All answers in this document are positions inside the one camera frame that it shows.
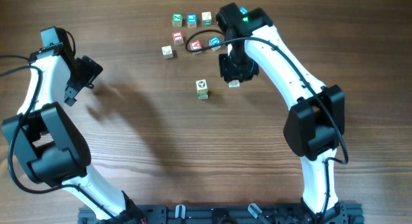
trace wooden table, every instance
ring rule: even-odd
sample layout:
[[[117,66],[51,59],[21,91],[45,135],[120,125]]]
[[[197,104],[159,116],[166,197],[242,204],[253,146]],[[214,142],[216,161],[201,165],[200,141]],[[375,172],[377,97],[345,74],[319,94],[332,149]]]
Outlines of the wooden table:
[[[135,203],[299,202],[301,163],[283,137],[287,107],[267,76],[228,88],[217,53],[192,55],[171,36],[202,29],[173,28],[172,13],[260,6],[303,65],[345,92],[350,163],[335,167],[340,200],[362,203],[367,223],[412,223],[410,1],[0,0],[0,54],[29,56],[42,47],[40,30],[57,26],[74,35],[78,56],[104,68],[95,89],[65,110],[98,171]],[[176,57],[164,60],[170,44]],[[23,64],[2,60],[0,71]],[[29,79],[28,71],[0,79],[1,120],[15,115]],[[208,100],[196,98],[199,79]],[[82,204],[68,192],[31,195],[13,184],[7,150],[1,135],[0,223],[75,223]]]

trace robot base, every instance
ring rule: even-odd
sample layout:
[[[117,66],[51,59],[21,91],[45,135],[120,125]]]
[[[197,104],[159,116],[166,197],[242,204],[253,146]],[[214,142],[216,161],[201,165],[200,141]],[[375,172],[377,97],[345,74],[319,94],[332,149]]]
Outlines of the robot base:
[[[167,207],[165,205],[137,205],[146,220],[131,220],[126,224],[263,224],[261,218],[254,218],[247,206],[204,206],[204,207]],[[328,224],[363,224],[361,204],[337,203],[339,215],[329,219]],[[270,224],[313,223],[308,214],[304,214],[300,203],[286,203],[273,206],[261,206],[262,216]],[[106,224],[109,221],[97,221],[96,215],[89,208],[79,209],[78,224]]]

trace green cube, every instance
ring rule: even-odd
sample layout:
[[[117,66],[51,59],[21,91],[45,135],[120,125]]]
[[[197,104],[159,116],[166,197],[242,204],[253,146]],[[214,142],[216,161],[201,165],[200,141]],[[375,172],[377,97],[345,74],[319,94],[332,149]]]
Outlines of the green cube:
[[[174,27],[182,27],[183,17],[182,14],[173,14],[172,23]]]

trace block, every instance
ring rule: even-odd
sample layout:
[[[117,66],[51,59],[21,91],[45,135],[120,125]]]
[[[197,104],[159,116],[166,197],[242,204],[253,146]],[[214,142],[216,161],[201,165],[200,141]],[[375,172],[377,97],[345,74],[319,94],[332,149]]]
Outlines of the block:
[[[202,12],[201,20],[204,26],[209,26],[212,24],[212,13],[211,12]]]
[[[247,9],[245,7],[240,8],[240,12],[245,15],[247,13]]]
[[[198,90],[198,99],[208,99],[209,90],[205,79],[196,81],[196,89]]]
[[[190,43],[190,46],[191,46],[191,50],[199,50],[199,49],[201,49],[201,43],[200,43],[200,41],[192,42],[192,43]],[[193,54],[198,54],[198,53],[201,53],[201,51],[193,52]]]
[[[182,27],[182,23],[183,23],[182,14],[173,14],[172,23],[174,27]]]
[[[165,59],[173,58],[172,46],[162,47],[162,52]]]
[[[215,45],[215,44],[219,44],[221,41],[219,39],[219,37],[213,37],[210,41],[209,41],[209,46]],[[218,49],[220,49],[221,46],[216,46],[213,47],[212,50],[216,51]]]
[[[172,34],[173,41],[175,45],[183,44],[183,34],[182,32],[175,32]]]
[[[198,23],[198,18],[196,14],[187,14],[187,27],[196,28]]]
[[[237,87],[240,87],[240,82],[239,80],[232,80],[227,84],[227,86],[229,88],[237,88]]]

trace wood grain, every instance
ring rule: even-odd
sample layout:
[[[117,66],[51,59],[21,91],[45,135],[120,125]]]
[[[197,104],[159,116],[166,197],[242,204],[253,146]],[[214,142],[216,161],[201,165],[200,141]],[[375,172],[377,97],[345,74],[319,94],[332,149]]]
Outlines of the wood grain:
[[[230,2],[264,8],[307,69],[344,90],[350,163],[335,168],[339,198],[362,203],[367,223],[412,223],[411,0],[0,0],[0,54],[29,55],[39,31],[58,26],[103,66],[96,88],[65,110],[97,169],[136,203],[298,202],[301,164],[267,76],[229,89],[217,53],[173,46],[177,58],[162,57],[174,31],[202,29],[173,28],[172,13],[216,14]],[[2,60],[0,71],[22,64]],[[29,79],[0,79],[1,120],[15,115]],[[199,79],[208,100],[196,98]],[[1,135],[0,223],[75,223],[82,204],[67,192],[31,195],[12,183],[7,145]]]

